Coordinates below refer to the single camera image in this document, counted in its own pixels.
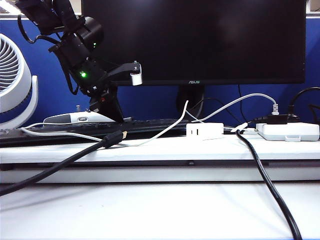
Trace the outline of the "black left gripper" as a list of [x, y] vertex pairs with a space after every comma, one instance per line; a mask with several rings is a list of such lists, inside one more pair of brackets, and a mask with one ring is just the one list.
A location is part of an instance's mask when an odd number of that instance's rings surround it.
[[132, 86], [143, 83], [142, 66], [138, 61], [106, 71], [95, 59], [85, 59], [71, 67], [71, 77], [76, 83], [75, 89], [71, 85], [71, 93], [76, 95], [80, 90], [84, 95], [98, 98], [99, 113], [117, 123], [123, 123], [124, 116], [117, 98], [118, 87], [113, 81], [124, 78], [130, 80]]

